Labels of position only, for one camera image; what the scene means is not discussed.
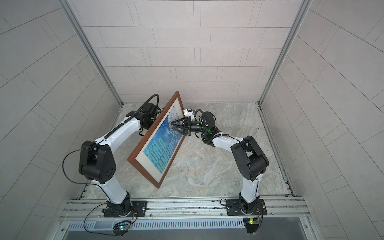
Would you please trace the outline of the blue poster photo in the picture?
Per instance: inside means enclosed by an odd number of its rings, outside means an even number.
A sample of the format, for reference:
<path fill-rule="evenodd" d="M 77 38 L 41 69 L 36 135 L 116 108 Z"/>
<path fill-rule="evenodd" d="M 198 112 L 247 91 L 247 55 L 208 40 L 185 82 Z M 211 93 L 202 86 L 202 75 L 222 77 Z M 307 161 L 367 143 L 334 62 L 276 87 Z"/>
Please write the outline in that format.
<path fill-rule="evenodd" d="M 178 119 L 178 108 L 173 106 L 154 137 L 144 149 L 144 154 L 161 174 L 165 171 L 182 138 L 182 134 L 176 132 L 170 126 L 170 122 Z"/>

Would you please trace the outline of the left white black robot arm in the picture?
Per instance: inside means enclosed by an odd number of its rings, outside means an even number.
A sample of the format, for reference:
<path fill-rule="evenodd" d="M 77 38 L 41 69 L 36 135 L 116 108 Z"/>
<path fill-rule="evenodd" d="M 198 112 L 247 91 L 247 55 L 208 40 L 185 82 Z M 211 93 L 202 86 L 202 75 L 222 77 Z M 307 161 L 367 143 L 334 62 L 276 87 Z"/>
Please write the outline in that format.
<path fill-rule="evenodd" d="M 158 114 L 158 94 L 149 97 L 136 111 L 129 112 L 116 127 L 95 141 L 85 141 L 80 152 L 79 173 L 89 185 L 99 187 L 107 197 L 105 217 L 126 217 L 133 212 L 130 194 L 124 190 L 115 176 L 117 164 L 114 153 L 117 148 L 137 131 L 148 130 Z"/>

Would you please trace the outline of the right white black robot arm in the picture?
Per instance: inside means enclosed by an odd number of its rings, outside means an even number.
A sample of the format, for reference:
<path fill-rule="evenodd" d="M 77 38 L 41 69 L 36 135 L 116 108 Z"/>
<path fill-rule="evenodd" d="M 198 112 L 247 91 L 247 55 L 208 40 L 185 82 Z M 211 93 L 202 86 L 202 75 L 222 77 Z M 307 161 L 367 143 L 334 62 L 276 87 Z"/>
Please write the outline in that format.
<path fill-rule="evenodd" d="M 235 138 L 223 134 L 216 127 L 216 117 L 211 112 L 187 109 L 184 114 L 184 118 L 170 123 L 172 128 L 185 136 L 201 134 L 200 139 L 204 144 L 231 152 L 243 176 L 243 187 L 239 195 L 240 208 L 246 215 L 257 211 L 257 204 L 261 202 L 260 182 L 269 166 L 269 160 L 254 137 Z"/>

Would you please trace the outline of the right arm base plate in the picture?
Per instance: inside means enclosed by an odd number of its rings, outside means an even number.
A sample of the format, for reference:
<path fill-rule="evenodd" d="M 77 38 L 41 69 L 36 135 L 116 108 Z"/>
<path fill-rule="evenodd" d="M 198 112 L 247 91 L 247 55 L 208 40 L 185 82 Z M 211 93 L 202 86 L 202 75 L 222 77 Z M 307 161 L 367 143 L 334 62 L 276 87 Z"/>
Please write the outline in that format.
<path fill-rule="evenodd" d="M 226 200 L 228 216 L 266 216 L 268 214 L 265 201 L 256 199 L 252 203 L 243 200 Z"/>

